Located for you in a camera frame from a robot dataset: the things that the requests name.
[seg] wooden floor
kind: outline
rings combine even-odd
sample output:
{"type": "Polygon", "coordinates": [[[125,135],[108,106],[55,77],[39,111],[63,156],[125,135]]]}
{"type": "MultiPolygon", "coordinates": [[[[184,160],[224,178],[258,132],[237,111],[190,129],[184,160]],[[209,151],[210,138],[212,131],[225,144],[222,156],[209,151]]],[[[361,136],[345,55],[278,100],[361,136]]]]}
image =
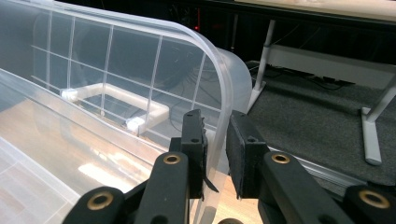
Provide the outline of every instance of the wooden floor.
{"type": "Polygon", "coordinates": [[[229,176],[225,180],[213,224],[218,224],[225,218],[235,218],[244,224],[262,223],[257,208],[257,199],[237,200],[233,181],[229,176]]]}

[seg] white desk leg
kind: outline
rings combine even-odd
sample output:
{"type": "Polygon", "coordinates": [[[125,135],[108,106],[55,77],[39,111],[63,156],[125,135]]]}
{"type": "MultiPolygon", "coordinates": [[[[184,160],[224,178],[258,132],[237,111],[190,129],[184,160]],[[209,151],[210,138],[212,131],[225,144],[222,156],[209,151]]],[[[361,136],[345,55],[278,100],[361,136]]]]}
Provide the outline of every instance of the white desk leg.
{"type": "Polygon", "coordinates": [[[379,151],[378,136],[375,121],[396,95],[396,76],[388,84],[375,107],[361,109],[361,122],[363,124],[364,152],[366,161],[372,165],[380,165],[381,153],[379,151]]]}
{"type": "Polygon", "coordinates": [[[265,66],[267,65],[268,52],[271,47],[271,40],[275,29],[275,23],[276,21],[271,20],[268,26],[267,37],[265,37],[264,47],[262,48],[262,58],[260,59],[259,72],[257,73],[256,84],[254,85],[253,91],[251,92],[247,111],[249,111],[250,108],[253,106],[254,102],[256,102],[257,98],[262,92],[262,89],[265,86],[265,82],[262,81],[262,77],[264,76],[265,66]]]}

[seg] gray carpet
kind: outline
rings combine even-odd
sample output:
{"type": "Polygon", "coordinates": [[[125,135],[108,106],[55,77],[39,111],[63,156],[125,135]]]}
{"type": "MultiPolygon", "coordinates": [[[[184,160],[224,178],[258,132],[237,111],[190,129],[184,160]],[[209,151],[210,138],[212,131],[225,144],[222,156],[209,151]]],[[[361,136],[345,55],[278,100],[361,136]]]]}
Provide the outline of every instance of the gray carpet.
{"type": "Polygon", "coordinates": [[[267,71],[266,86],[248,115],[267,144],[335,171],[383,185],[396,180],[396,100],[376,122],[383,164],[364,160],[360,109],[381,90],[350,85],[336,91],[267,71]]]}

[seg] brass screw insert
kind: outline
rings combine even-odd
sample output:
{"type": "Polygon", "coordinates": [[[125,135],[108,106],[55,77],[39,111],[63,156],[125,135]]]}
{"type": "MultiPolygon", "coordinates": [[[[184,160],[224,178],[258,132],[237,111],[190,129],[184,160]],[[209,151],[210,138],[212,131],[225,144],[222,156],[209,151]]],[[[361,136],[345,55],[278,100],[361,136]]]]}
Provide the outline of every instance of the brass screw insert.
{"type": "Polygon", "coordinates": [[[91,210],[101,210],[111,204],[113,199],[113,195],[108,191],[98,192],[93,194],[93,196],[88,201],[87,206],[91,210]]]}
{"type": "Polygon", "coordinates": [[[273,159],[273,161],[277,162],[277,163],[281,163],[281,164],[286,164],[290,162],[289,157],[282,155],[282,154],[274,154],[271,157],[273,159]]]}
{"type": "Polygon", "coordinates": [[[163,158],[163,162],[165,162],[166,164],[170,164],[170,165],[179,163],[180,160],[181,160],[181,158],[175,154],[167,155],[163,158]]]}
{"type": "Polygon", "coordinates": [[[371,206],[376,208],[385,209],[390,207],[390,203],[387,198],[385,198],[384,196],[382,196],[377,192],[368,189],[364,189],[361,192],[359,192],[359,197],[365,203],[370,204],[371,206]]]}

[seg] plastic bin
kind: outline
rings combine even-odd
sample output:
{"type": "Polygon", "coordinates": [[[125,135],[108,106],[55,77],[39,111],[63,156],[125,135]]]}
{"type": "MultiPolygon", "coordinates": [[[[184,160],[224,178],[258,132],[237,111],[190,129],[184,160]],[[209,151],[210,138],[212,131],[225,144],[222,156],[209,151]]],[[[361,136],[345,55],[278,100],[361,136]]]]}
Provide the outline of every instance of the plastic bin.
{"type": "MultiPolygon", "coordinates": [[[[12,157],[12,148],[48,174],[38,179],[51,176],[76,195],[107,182],[125,191],[147,179],[171,137],[180,136],[182,115],[197,108],[214,178],[231,111],[248,110],[245,64],[176,23],[52,1],[0,0],[0,31],[0,119],[15,124],[0,127],[2,158],[12,157]],[[72,170],[59,172],[67,164],[72,170]],[[101,171],[113,181],[87,175],[101,171]]],[[[0,202],[8,206],[7,199],[0,202]]],[[[12,214],[8,220],[25,217],[12,214]]]]}

